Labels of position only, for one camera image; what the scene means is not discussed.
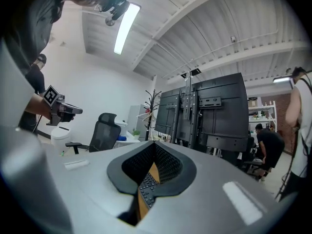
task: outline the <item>brown wall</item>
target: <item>brown wall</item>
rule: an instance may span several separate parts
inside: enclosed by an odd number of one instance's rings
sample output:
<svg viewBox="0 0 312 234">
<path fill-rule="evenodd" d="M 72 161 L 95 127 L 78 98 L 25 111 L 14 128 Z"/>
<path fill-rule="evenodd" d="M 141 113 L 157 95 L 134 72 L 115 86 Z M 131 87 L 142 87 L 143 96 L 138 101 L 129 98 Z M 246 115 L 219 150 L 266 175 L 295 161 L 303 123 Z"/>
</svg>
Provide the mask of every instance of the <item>brown wall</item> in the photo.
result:
<svg viewBox="0 0 312 234">
<path fill-rule="evenodd" d="M 292 128 L 285 122 L 285 114 L 290 102 L 291 94 L 277 95 L 277 96 L 267 96 L 261 97 L 262 104 L 267 103 L 269 105 L 270 101 L 276 103 L 277 112 L 277 131 L 282 135 L 285 141 L 285 149 L 287 151 L 292 151 L 291 139 L 294 138 L 292 133 Z"/>
</svg>

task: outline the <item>black keyboard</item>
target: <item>black keyboard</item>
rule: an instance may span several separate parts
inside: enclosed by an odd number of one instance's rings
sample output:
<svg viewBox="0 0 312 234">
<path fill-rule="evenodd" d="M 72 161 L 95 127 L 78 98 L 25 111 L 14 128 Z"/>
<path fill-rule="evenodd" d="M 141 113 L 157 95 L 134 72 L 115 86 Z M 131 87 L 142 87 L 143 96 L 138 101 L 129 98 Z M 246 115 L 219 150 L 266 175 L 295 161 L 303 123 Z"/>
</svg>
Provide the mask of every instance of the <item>black keyboard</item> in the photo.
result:
<svg viewBox="0 0 312 234">
<path fill-rule="evenodd" d="M 159 186 L 159 182 L 156 181 L 150 173 L 148 173 L 141 185 L 138 187 L 147 208 L 151 208 L 155 203 L 154 188 L 157 186 Z"/>
</svg>

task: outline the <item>ceiling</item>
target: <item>ceiling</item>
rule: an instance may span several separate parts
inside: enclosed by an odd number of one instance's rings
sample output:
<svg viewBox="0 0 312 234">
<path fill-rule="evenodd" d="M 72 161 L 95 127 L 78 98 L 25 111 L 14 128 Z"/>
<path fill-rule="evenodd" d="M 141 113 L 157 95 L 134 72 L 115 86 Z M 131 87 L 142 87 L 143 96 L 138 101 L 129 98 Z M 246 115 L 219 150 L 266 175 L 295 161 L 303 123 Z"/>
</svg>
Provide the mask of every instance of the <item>ceiling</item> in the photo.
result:
<svg viewBox="0 0 312 234">
<path fill-rule="evenodd" d="M 237 72 L 253 81 L 285 75 L 295 66 L 312 68 L 309 40 L 283 0 L 129 1 L 142 9 L 121 55 L 114 53 L 121 19 L 114 27 L 106 26 L 108 12 L 67 3 L 63 17 L 68 15 L 78 26 L 65 29 L 57 22 L 53 34 L 112 67 L 149 79 L 157 75 L 169 84 L 195 68 L 202 71 L 195 81 Z"/>
</svg>

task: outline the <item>monitor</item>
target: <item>monitor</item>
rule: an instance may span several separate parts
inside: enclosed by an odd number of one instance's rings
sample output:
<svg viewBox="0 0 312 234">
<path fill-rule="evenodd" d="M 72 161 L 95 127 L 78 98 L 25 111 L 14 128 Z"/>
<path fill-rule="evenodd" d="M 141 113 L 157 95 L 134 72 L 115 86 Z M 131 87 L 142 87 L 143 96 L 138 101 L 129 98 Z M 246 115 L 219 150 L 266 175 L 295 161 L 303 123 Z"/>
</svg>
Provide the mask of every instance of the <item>monitor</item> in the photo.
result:
<svg viewBox="0 0 312 234">
<path fill-rule="evenodd" d="M 248 126 L 246 89 L 237 73 L 162 93 L 155 130 L 199 151 L 244 152 Z"/>
</svg>

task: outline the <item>fluorescent light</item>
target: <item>fluorescent light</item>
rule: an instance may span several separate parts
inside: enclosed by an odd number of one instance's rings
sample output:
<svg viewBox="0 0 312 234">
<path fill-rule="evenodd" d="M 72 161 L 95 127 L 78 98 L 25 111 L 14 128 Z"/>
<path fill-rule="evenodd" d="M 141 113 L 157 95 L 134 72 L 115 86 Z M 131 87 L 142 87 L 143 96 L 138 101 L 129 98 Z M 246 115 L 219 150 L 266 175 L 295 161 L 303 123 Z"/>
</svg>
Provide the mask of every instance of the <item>fluorescent light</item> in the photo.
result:
<svg viewBox="0 0 312 234">
<path fill-rule="evenodd" d="M 283 82 L 283 81 L 288 81 L 288 80 L 290 80 L 290 77 L 274 78 L 274 79 L 273 79 L 273 83 Z"/>
<path fill-rule="evenodd" d="M 118 35 L 116 38 L 116 43 L 115 43 L 115 48 L 114 48 L 114 52 L 116 54 L 121 55 L 127 35 L 140 9 L 141 9 L 140 6 L 131 3 L 129 5 L 128 10 L 124 14 L 120 27 L 119 27 Z"/>
</svg>

